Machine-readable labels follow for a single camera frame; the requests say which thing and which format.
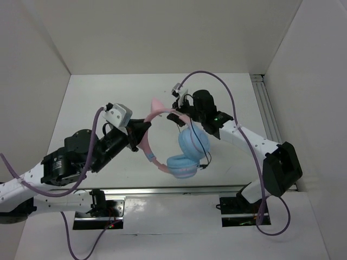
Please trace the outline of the pink and blue cat headphones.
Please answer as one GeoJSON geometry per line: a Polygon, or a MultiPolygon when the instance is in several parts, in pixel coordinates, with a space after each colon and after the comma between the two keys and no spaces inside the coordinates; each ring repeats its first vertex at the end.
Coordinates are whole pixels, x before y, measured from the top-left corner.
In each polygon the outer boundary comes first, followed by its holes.
{"type": "Polygon", "coordinates": [[[189,116],[166,108],[153,98],[150,113],[144,121],[151,122],[152,127],[145,133],[139,148],[160,171],[176,179],[186,179],[210,166],[212,157],[209,138],[189,116]],[[168,126],[160,122],[170,113],[178,115],[185,122],[182,129],[169,130],[168,126]]]}

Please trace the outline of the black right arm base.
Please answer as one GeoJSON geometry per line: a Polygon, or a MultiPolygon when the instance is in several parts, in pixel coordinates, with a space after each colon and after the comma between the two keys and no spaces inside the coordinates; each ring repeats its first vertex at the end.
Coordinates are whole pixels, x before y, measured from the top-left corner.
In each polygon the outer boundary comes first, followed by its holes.
{"type": "Polygon", "coordinates": [[[221,213],[222,226],[255,226],[261,199],[253,204],[237,197],[220,197],[215,206],[221,213]]]}

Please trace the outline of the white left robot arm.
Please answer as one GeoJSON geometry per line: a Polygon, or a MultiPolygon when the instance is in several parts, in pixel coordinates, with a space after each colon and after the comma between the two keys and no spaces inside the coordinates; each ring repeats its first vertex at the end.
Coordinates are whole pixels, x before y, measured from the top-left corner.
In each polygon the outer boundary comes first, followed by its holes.
{"type": "Polygon", "coordinates": [[[124,148],[134,152],[151,123],[131,120],[126,131],[113,127],[99,139],[90,129],[82,129],[65,138],[64,146],[19,178],[1,184],[1,224],[23,222],[46,212],[76,211],[100,217],[111,205],[104,191],[77,190],[60,196],[58,187],[77,183],[83,168],[98,173],[124,148]]]}

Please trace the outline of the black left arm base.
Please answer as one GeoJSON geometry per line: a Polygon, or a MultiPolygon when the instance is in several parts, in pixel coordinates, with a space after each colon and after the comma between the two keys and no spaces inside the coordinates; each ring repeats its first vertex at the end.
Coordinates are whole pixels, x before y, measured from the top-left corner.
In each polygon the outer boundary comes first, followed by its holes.
{"type": "Polygon", "coordinates": [[[125,197],[107,195],[103,190],[87,192],[92,202],[88,211],[75,212],[73,230],[121,230],[124,227],[125,197]]]}

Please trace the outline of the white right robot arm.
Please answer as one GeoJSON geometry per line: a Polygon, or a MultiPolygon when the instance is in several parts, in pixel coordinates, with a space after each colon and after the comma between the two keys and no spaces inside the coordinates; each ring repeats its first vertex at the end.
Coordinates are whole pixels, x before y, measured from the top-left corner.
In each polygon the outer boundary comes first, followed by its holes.
{"type": "Polygon", "coordinates": [[[292,144],[268,140],[236,122],[236,117],[217,110],[212,95],[198,90],[187,98],[186,90],[173,90],[176,98],[174,110],[201,124],[204,131],[215,138],[233,144],[253,156],[260,179],[246,185],[238,192],[237,208],[249,212],[255,203],[269,196],[281,197],[302,175],[302,169],[292,144]]]}

